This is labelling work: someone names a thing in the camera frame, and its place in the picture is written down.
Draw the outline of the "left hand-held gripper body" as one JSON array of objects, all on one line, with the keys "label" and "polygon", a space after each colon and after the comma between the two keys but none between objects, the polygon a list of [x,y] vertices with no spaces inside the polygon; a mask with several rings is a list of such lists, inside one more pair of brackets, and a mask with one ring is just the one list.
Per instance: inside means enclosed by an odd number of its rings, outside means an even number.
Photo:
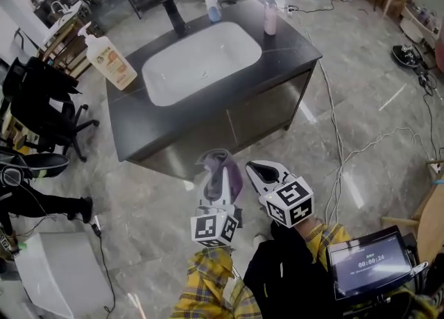
[{"label": "left hand-held gripper body", "polygon": [[206,248],[230,246],[243,226],[242,209],[236,205],[200,205],[191,217],[191,239]]}]

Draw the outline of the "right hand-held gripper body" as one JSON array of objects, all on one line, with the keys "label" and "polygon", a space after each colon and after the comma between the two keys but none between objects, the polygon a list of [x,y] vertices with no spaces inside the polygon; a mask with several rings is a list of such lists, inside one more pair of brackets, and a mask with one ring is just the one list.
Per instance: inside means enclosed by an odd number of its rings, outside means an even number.
[{"label": "right hand-held gripper body", "polygon": [[287,228],[314,214],[314,192],[302,177],[260,196],[259,202],[274,221]]}]

